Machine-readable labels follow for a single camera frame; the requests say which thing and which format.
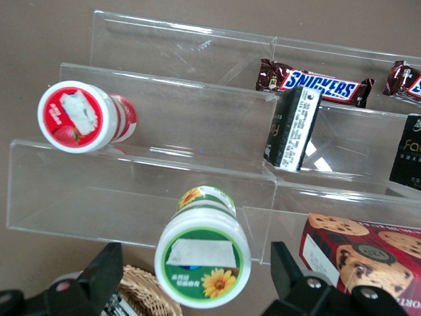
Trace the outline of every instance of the cookie image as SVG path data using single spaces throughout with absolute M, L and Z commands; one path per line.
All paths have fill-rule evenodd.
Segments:
M 421 239 L 400 232 L 379 232 L 379 237 L 389 245 L 421 259 Z
M 358 285 L 371 285 L 397 298 L 414 278 L 413 273 L 393 255 L 369 244 L 338 247 L 336 267 L 349 292 Z
M 340 234 L 353 236 L 364 236 L 368 234 L 366 227 L 350 219 L 343 219 L 341 217 L 310 214 L 309 222 L 314 228 L 324 228 Z

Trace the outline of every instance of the acrylic shelf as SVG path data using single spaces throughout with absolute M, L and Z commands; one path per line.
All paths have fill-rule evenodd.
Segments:
M 261 58 L 378 81 L 369 109 L 322 102 L 298 173 L 262 158 L 278 96 L 254 90 Z M 399 59 L 421 67 L 418 57 L 96 11 L 91 66 L 64 63 L 61 80 L 131 100 L 136 131 L 81 155 L 15 140 L 7 226 L 153 248 L 178 199 L 211 185 L 233 198 L 261 263 L 283 240 L 303 266 L 308 213 L 421 227 L 421 192 L 388 180 L 405 114 L 420 110 L 381 94 Z
M 421 58 L 95 11 L 91 65 L 254 90 L 260 59 L 342 79 L 376 80 L 368 109 L 419 113 L 382 94 L 393 62 Z
M 297 246 L 310 212 L 421 226 L 420 200 L 277 183 L 264 167 L 262 174 L 247 174 L 122 151 L 130 153 L 131 147 L 74 155 L 43 138 L 15 140 L 7 226 L 154 248 L 180 196 L 200 184 L 230 193 L 252 257 L 260 263 L 270 262 L 275 240 L 284 241 L 300 262 Z

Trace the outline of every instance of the red cookie box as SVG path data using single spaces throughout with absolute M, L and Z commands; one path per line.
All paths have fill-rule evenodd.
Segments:
M 382 287 L 409 315 L 421 315 L 421 229 L 310 214 L 300 256 L 342 292 Z

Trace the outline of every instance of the brown table surface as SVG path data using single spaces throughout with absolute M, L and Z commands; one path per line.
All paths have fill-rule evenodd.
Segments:
M 61 62 L 89 64 L 95 9 L 256 34 L 421 56 L 417 0 L 4 0 L 0 8 L 0 290 L 27 297 L 83 269 L 105 245 L 6 229 L 9 144 L 40 136 L 36 107 Z M 153 250 L 124 247 L 124 261 L 153 270 Z M 260 315 L 276 297 L 268 266 L 253 264 L 234 301 L 185 315 Z

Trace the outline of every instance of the wicker basket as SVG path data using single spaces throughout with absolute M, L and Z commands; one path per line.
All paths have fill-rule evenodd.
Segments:
M 183 315 L 180 305 L 164 292 L 157 278 L 141 269 L 125 266 L 118 291 L 138 315 Z

